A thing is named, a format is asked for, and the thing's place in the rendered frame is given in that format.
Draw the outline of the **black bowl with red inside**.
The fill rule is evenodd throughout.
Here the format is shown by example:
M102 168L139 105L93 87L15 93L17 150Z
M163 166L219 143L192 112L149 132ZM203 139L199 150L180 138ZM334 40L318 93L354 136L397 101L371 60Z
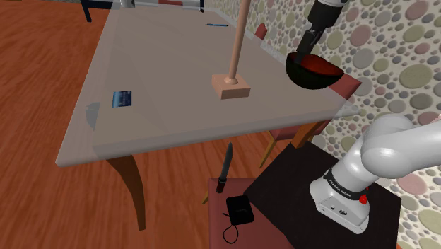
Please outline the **black bowl with red inside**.
M306 54L300 64L296 63L298 53L286 57L286 73L296 85L309 90L327 88L336 83L344 72L339 67L315 54Z

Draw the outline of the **wooden pole on square base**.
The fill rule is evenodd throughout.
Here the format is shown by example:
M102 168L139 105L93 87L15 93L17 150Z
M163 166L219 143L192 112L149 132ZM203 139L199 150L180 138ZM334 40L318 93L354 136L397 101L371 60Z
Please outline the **wooden pole on square base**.
M246 98L251 90L246 81L237 73L250 2L251 0L241 0L228 74L214 74L211 79L211 84L221 100Z

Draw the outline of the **pale table with brown legs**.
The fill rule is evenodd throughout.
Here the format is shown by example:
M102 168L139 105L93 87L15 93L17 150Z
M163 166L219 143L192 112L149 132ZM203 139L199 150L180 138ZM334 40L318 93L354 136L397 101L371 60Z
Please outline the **pale table with brown legs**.
M306 90L260 41L243 42L238 74L246 98L221 100L211 84L227 74L234 27L223 17L176 6L111 9L56 159L58 166L106 160L119 171L145 229L136 154L352 115L330 88ZM131 106L113 108L115 91Z

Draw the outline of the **black robot stand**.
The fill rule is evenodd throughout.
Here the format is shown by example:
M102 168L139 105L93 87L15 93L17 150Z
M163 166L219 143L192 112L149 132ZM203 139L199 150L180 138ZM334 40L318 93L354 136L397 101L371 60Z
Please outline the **black robot stand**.
M317 211L310 183L337 161L310 142L287 145L245 195L294 249L396 249L401 198L377 183L369 186L369 223L361 234Z

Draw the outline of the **black knife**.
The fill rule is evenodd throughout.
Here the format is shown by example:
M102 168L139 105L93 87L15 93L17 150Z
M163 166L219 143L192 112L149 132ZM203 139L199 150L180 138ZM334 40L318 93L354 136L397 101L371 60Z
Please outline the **black knife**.
M230 142L228 144L227 150L225 152L225 158L224 158L224 162L223 162L222 171L221 171L220 176L218 178L218 184L216 187L217 193L222 193L224 190L225 183L227 181L228 171L229 171L232 159L233 159L233 144Z

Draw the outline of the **blue card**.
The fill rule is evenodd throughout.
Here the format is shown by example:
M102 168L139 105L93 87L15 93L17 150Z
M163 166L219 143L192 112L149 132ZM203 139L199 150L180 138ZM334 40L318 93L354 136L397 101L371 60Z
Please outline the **blue card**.
M131 91L115 91L112 96L112 107L120 108L131 106L132 94Z

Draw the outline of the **dark blue table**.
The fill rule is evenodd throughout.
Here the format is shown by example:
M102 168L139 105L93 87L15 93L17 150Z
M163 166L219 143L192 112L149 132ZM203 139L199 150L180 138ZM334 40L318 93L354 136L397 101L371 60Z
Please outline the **dark blue table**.
M135 6L181 6L191 10L204 12L205 0L79 0L83 8L86 20L92 21L90 8L96 9L119 9L121 6L134 8Z

